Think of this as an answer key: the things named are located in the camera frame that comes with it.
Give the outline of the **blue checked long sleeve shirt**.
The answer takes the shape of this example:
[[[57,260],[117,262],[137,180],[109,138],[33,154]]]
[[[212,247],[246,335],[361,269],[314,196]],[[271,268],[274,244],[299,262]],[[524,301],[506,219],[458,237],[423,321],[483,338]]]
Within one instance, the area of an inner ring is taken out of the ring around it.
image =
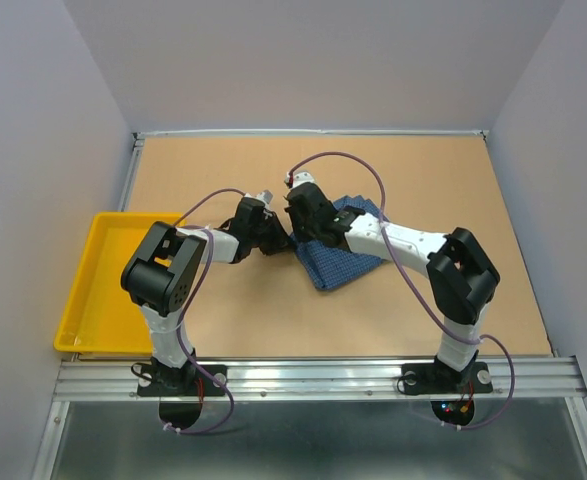
[[[321,292],[334,291],[361,278],[383,264],[379,257],[329,248],[317,240],[296,243],[295,255],[313,286]]]

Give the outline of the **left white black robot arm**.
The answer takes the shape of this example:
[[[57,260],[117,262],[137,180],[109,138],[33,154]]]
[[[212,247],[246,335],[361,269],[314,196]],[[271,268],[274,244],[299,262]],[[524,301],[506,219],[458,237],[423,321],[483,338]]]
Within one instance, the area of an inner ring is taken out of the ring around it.
[[[218,228],[162,221],[149,228],[121,275],[121,287],[139,307],[152,342],[150,361],[131,368],[139,396],[184,396],[203,387],[186,331],[187,309],[212,263],[237,264],[255,249],[264,255],[294,249],[271,200],[268,190],[244,195]]]

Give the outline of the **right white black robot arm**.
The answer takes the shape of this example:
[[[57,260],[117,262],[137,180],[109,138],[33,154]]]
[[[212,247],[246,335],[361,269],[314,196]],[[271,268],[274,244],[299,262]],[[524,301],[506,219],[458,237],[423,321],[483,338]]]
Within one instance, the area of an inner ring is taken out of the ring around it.
[[[500,282],[475,236],[460,227],[449,234],[425,232],[355,207],[337,209],[312,180],[290,181],[288,187],[285,211],[297,240],[377,257],[395,263],[402,275],[411,269],[428,279],[442,329],[434,381],[445,390],[467,382],[480,327]]]

